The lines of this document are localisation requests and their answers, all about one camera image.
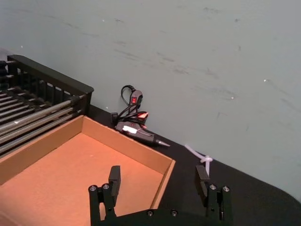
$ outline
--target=black table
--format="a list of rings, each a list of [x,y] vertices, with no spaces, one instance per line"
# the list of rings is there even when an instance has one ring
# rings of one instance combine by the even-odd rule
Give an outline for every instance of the black table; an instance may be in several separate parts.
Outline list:
[[[112,128],[110,114],[104,110],[91,106],[89,117]],[[171,146],[154,149],[176,160],[176,164],[159,207],[204,215],[194,185],[199,159],[180,144],[164,137],[160,140]],[[218,161],[210,164],[210,179],[231,189],[234,225],[301,226],[301,203],[286,192]]]

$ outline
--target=red switch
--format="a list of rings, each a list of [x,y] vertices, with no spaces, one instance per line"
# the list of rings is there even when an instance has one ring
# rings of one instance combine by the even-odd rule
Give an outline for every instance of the red switch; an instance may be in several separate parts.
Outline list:
[[[137,98],[136,97],[132,97],[132,104],[136,104],[137,103]]]

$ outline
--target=open cardboard box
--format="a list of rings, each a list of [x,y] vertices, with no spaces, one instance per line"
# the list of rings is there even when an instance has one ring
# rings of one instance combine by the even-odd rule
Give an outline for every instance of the open cardboard box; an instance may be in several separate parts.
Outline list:
[[[88,187],[107,183],[113,165],[121,167],[117,216],[156,209],[174,164],[79,116],[0,159],[0,225],[89,226]]]

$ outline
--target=white zip tie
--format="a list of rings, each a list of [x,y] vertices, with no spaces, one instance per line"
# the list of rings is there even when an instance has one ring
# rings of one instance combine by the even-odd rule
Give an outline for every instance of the white zip tie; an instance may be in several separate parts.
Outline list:
[[[205,162],[205,169],[206,169],[206,172],[209,176],[210,162],[213,161],[213,159],[209,155],[206,155],[206,156],[201,155],[200,153],[193,150],[189,145],[184,145],[184,147],[186,147],[187,150],[190,151],[191,153],[193,153],[196,157],[201,159],[201,161],[200,161],[201,163]]]

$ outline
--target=light blue wall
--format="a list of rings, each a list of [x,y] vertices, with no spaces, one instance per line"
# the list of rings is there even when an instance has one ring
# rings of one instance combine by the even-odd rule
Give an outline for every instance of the light blue wall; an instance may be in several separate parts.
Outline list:
[[[0,46],[301,200],[301,1],[1,0]]]

